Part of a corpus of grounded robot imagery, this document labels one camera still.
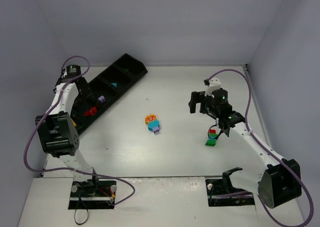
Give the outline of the teal curved lego piece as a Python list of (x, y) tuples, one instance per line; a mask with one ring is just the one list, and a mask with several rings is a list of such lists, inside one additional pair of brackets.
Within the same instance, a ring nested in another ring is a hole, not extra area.
[(208, 139), (209, 140), (216, 140), (218, 135), (216, 133), (209, 133)]

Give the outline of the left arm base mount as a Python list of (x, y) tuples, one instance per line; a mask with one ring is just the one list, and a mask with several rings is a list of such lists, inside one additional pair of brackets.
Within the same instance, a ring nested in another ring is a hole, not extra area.
[(73, 181), (69, 195), (69, 210), (113, 210), (117, 182), (115, 180), (98, 180), (89, 186), (86, 182)]

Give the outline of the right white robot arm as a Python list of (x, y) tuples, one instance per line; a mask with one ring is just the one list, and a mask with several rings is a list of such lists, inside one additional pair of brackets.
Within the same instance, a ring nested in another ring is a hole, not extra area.
[(254, 193), (270, 209), (301, 196), (299, 164), (294, 159), (285, 159), (260, 138), (252, 136), (245, 117), (229, 104), (225, 89), (216, 89), (209, 96), (204, 91), (193, 91), (188, 103), (190, 113), (195, 113), (197, 104), (200, 113), (215, 119), (220, 132), (246, 151), (257, 166), (254, 172), (234, 167), (222, 173), (222, 185), (229, 195), (238, 191)]

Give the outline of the lavender lego brick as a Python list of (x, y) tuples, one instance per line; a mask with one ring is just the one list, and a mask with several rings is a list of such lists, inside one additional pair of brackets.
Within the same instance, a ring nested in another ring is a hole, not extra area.
[(156, 135), (160, 132), (160, 127), (159, 126), (155, 126), (152, 128), (153, 134)]

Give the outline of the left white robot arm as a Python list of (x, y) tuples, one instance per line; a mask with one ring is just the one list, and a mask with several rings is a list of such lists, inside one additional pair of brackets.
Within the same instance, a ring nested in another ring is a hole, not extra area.
[(79, 150), (80, 138), (71, 118), (71, 110), (80, 91), (75, 81), (67, 82), (79, 75), (81, 67), (78, 65), (69, 65), (62, 70), (54, 99), (46, 112), (48, 116), (43, 122), (40, 122), (42, 117), (37, 116), (35, 124), (39, 125), (37, 133), (43, 151), (73, 169), (75, 185), (93, 191), (98, 183), (93, 176), (96, 172)]

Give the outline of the small purple lego brick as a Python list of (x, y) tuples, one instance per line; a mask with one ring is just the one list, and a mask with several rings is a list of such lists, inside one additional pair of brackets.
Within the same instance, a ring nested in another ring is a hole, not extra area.
[(106, 101), (105, 97), (103, 95), (101, 95), (99, 98), (98, 98), (99, 102), (101, 103), (104, 103)]

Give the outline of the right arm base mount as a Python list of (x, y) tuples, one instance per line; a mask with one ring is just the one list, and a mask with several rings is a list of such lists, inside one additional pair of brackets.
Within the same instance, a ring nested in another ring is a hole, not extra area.
[(205, 187), (209, 207), (242, 207), (254, 206), (252, 193), (235, 189), (228, 192), (221, 178), (206, 178)]

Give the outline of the red round lego piece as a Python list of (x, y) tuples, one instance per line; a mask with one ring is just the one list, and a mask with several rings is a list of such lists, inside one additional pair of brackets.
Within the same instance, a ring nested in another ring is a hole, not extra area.
[(98, 110), (97, 110), (96, 107), (92, 107), (92, 108), (90, 109), (90, 114), (91, 114), (91, 115), (94, 115), (97, 111), (98, 111)]

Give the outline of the green lego brick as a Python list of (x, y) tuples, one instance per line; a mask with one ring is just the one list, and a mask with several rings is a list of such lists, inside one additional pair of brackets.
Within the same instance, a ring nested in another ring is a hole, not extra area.
[(215, 139), (208, 139), (205, 143), (206, 146), (214, 147), (216, 145), (217, 141)]

